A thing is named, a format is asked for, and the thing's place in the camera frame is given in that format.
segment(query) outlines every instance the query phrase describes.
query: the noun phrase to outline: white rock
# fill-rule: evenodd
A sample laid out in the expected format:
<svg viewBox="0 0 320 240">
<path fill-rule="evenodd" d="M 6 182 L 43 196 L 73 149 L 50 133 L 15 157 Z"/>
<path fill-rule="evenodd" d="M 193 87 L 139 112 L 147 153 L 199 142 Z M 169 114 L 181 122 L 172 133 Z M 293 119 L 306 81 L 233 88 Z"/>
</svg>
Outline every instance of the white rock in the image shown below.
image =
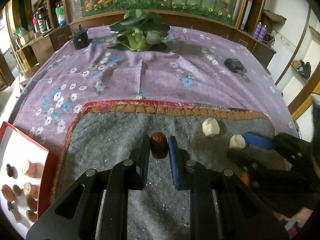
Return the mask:
<svg viewBox="0 0 320 240">
<path fill-rule="evenodd" d="M 202 131 L 205 136 L 215 136 L 220 133 L 220 127 L 217 120 L 213 117 L 208 118 L 202 123 Z"/>
<path fill-rule="evenodd" d="M 230 144 L 229 144 L 230 149 L 241 150 L 244 147 L 245 147 L 245 140 L 241 134 L 235 134 L 234 136 L 231 137 Z"/>
</svg>

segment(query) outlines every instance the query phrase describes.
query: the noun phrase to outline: gray carpet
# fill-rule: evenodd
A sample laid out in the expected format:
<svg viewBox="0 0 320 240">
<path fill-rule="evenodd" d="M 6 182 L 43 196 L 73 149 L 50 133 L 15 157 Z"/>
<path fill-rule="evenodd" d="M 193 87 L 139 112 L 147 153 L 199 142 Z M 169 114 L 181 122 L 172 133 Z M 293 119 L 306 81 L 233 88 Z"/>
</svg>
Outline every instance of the gray carpet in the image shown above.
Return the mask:
<svg viewBox="0 0 320 240">
<path fill-rule="evenodd" d="M 238 176 L 243 172 L 226 157 L 229 140 L 247 131 L 272 135 L 271 124 L 264 119 L 220 119 L 220 134 L 206 137 L 202 132 L 205 116 L 173 117 L 162 114 L 111 112 L 87 114 L 75 127 L 60 175 L 59 197 L 87 169 L 111 169 L 138 148 L 143 135 L 161 131 L 168 138 L 175 135 L 180 148 L 207 168 L 222 171 L 229 168 Z M 251 156 L 268 168 L 278 168 L 274 152 L 250 146 Z M 150 156 L 148 181 L 144 191 L 129 192 L 128 239 L 188 239 L 189 191 L 173 187 L 169 157 L 155 160 Z"/>
</svg>

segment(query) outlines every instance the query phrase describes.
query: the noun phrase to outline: purple spray can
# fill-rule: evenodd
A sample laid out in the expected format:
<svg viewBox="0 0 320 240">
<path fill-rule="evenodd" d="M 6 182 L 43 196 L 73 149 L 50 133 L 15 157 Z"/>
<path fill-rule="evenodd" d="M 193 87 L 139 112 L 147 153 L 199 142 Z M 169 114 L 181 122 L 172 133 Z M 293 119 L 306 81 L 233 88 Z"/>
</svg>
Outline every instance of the purple spray can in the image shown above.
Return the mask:
<svg viewBox="0 0 320 240">
<path fill-rule="evenodd" d="M 258 41 L 262 41 L 264 36 L 267 34 L 267 26 L 264 25 L 262 28 L 261 28 L 261 31 L 259 33 L 259 36 L 257 38 Z"/>
<path fill-rule="evenodd" d="M 262 28 L 262 24 L 258 23 L 257 26 L 256 26 L 256 29 L 254 30 L 254 33 L 252 35 L 254 38 L 256 38 L 256 39 L 258 38 L 259 33 L 261 31 L 261 28 Z"/>
</svg>

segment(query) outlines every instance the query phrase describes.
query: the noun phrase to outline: floral tablecloth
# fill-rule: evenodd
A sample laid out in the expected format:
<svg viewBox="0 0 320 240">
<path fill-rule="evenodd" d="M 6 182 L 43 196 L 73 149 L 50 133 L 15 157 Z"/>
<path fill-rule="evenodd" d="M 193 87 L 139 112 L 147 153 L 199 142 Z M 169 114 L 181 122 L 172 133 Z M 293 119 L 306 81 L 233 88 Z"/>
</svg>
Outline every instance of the floral tablecloth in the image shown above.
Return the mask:
<svg viewBox="0 0 320 240">
<path fill-rule="evenodd" d="M 245 47 L 201 31 L 172 27 L 165 51 L 131 52 L 106 48 L 107 26 L 88 30 L 92 43 L 75 50 L 71 41 L 29 81 L 9 122 L 61 151 L 68 126 L 87 102 L 139 99 L 200 103 L 266 114 L 276 133 L 296 135 L 280 92 Z M 241 73 L 224 61 L 238 58 Z"/>
</svg>

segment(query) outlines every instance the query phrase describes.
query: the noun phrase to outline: leafy green vegetable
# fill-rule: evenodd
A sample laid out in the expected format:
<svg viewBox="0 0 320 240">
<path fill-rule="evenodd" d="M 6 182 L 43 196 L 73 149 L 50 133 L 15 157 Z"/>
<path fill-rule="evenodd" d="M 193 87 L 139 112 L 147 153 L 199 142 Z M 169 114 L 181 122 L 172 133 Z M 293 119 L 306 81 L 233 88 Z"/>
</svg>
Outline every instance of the leafy green vegetable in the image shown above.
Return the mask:
<svg viewBox="0 0 320 240">
<path fill-rule="evenodd" d="M 170 26 L 155 12 L 145 13 L 142 10 L 131 10 L 124 15 L 124 19 L 110 26 L 114 33 L 106 41 L 118 40 L 107 47 L 117 45 L 126 46 L 132 51 L 147 51 L 153 45 L 160 44 L 168 36 Z"/>
</svg>

